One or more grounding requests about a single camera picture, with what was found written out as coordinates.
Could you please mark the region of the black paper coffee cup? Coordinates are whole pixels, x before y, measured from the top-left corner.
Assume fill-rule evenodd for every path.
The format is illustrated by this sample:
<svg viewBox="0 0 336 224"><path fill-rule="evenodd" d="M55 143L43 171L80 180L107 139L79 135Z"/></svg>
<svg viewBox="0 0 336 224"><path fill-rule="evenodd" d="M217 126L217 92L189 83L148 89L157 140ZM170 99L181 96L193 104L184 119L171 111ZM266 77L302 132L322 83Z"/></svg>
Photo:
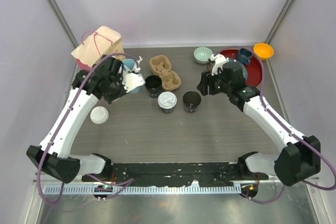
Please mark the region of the black paper coffee cup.
<svg viewBox="0 0 336 224"><path fill-rule="evenodd" d="M201 96L195 91L188 91L183 95L184 109L188 113L195 112L201 101Z"/></svg>

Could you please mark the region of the single white cup lid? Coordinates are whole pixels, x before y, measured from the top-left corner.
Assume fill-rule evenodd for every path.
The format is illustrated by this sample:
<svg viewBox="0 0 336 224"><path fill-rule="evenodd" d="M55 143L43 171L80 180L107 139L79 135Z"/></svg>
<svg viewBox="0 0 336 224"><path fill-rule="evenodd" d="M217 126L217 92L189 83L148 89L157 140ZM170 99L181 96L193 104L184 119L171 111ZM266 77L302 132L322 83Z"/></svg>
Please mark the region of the single white cup lid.
<svg viewBox="0 0 336 224"><path fill-rule="evenodd" d="M162 92L157 98L158 104L177 104L177 97L172 92Z"/></svg>

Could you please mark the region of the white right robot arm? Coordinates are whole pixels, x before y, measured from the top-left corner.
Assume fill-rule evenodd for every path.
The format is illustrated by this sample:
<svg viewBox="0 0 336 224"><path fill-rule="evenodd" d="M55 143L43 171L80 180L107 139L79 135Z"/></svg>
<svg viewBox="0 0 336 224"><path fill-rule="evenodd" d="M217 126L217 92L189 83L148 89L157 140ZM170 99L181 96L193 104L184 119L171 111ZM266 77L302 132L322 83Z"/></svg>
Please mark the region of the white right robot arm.
<svg viewBox="0 0 336 224"><path fill-rule="evenodd" d="M255 173L264 173L278 177L286 186L292 186L320 172L320 141L292 128L262 101L259 90L246 84L238 63L221 62L215 64L211 71L202 72L197 89L202 95L226 94L233 105L266 132L279 151L278 155L246 154L243 163L237 166L239 177L250 179Z"/></svg>

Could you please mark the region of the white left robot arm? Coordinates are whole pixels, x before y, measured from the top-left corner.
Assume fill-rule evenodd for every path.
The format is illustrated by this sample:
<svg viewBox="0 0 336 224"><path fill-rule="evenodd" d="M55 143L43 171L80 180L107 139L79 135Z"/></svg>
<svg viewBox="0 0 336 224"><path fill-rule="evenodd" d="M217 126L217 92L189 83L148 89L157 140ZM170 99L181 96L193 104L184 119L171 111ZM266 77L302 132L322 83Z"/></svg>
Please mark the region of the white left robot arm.
<svg viewBox="0 0 336 224"><path fill-rule="evenodd" d="M101 98L111 102L125 95L122 86L122 61L104 56L88 70L80 70L72 83L68 101L56 123L38 146L31 145L26 155L39 173L46 173L68 184L78 175L94 174L105 182L112 174L111 159L100 155L72 156L72 144L91 109Z"/></svg>

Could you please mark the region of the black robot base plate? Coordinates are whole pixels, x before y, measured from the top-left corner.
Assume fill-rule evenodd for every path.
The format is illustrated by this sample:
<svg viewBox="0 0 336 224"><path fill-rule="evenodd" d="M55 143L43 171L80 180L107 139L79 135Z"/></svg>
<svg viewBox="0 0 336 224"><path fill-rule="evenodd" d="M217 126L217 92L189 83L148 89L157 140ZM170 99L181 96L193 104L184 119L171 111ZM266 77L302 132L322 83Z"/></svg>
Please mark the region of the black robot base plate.
<svg viewBox="0 0 336 224"><path fill-rule="evenodd" d="M114 163L106 182L134 179L135 187L188 187L197 181L200 187L231 186L240 180L268 180L263 173L251 173L242 164L206 163Z"/></svg>

